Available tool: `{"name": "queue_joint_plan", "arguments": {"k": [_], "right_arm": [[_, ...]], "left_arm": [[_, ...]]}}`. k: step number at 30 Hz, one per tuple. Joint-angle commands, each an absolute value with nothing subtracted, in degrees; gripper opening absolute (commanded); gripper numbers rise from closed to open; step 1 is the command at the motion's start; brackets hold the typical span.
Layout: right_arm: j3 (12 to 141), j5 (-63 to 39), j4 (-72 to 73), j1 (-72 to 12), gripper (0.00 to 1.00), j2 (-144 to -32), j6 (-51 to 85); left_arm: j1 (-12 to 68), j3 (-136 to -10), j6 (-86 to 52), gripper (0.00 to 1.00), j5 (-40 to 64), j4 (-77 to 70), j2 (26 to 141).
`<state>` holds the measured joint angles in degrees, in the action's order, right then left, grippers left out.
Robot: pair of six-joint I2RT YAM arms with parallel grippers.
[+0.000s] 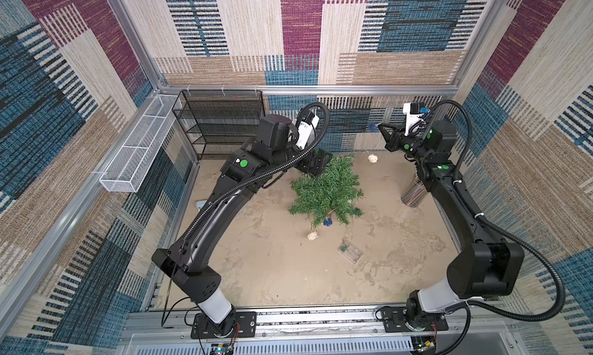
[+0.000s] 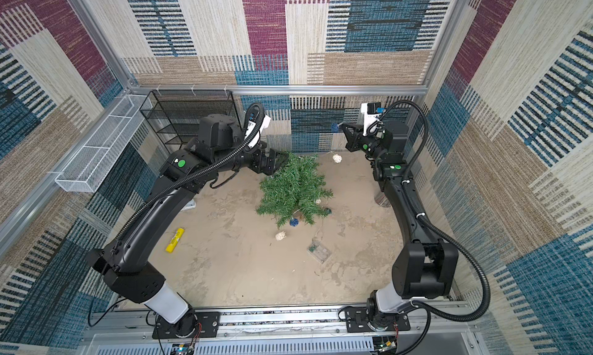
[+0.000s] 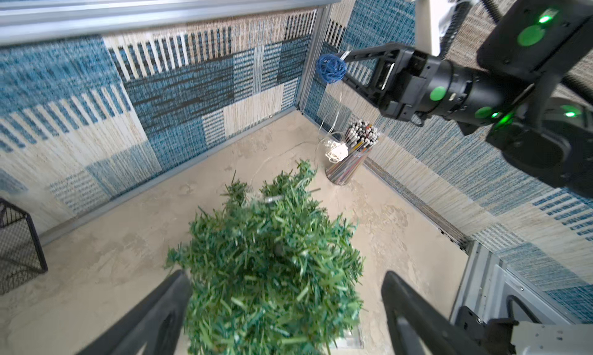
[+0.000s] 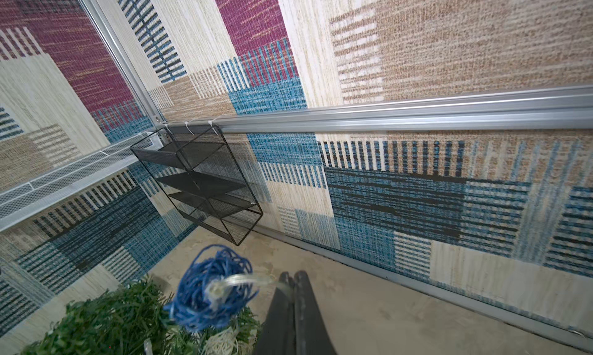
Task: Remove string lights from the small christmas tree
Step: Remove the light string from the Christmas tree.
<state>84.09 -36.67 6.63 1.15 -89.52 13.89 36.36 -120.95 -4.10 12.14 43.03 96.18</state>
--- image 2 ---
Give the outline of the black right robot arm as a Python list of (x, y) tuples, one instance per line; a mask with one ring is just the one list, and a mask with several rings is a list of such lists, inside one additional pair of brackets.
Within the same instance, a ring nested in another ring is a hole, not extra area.
[(404, 149), (407, 138), (403, 123), (389, 123), (375, 134), (364, 136), (363, 126), (342, 123), (341, 131), (350, 152), (363, 151), (372, 164), (373, 178), (388, 199), (397, 218), (404, 245), (392, 266), (392, 280), (367, 300), (368, 319), (376, 327), (411, 305), (409, 299), (448, 296), (459, 258), (456, 247), (421, 225), (424, 212), (415, 182), (404, 173), (409, 169)]

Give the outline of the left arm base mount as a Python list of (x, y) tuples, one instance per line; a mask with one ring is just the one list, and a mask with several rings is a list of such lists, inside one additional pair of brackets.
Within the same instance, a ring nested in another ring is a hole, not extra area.
[(219, 330), (219, 312), (187, 313), (176, 324), (170, 324), (157, 316), (152, 334), (153, 340), (183, 340), (214, 338)]

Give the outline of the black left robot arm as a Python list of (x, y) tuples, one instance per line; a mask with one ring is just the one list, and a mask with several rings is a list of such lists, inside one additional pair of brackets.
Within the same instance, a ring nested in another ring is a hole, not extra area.
[(162, 165), (148, 200), (111, 242), (86, 254), (86, 263), (109, 289), (145, 305), (168, 324), (194, 325), (190, 305), (148, 259), (178, 213), (219, 173), (248, 168), (272, 175), (277, 170), (276, 152), (261, 140), (270, 121), (257, 103), (248, 109), (243, 124), (224, 114), (199, 121), (197, 136)]

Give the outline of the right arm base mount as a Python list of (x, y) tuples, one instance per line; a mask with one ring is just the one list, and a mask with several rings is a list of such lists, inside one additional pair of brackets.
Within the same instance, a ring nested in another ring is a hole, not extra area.
[(349, 333), (411, 330), (407, 316), (397, 313), (370, 313), (366, 307), (345, 306), (338, 312), (338, 319), (345, 322)]

